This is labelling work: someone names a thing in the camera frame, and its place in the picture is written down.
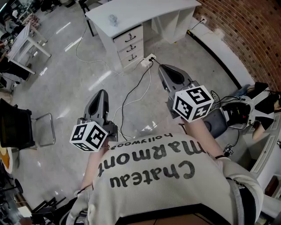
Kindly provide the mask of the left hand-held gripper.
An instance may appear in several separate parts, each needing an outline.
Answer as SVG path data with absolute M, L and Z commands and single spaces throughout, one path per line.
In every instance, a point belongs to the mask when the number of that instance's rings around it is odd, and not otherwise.
M 118 127 L 112 121 L 107 121 L 108 112 L 108 93 L 102 89 L 87 103 L 84 118 L 77 120 L 70 144 L 84 152 L 98 152 L 106 139 L 118 141 Z

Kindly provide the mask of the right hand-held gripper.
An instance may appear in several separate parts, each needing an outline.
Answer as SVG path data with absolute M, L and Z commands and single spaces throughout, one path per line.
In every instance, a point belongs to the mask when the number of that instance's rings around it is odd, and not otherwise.
M 171 90 L 167 107 L 173 119 L 182 117 L 191 123 L 208 114 L 214 99 L 205 86 L 192 81 L 187 72 L 172 65 L 161 64 L 158 74 L 163 87 Z

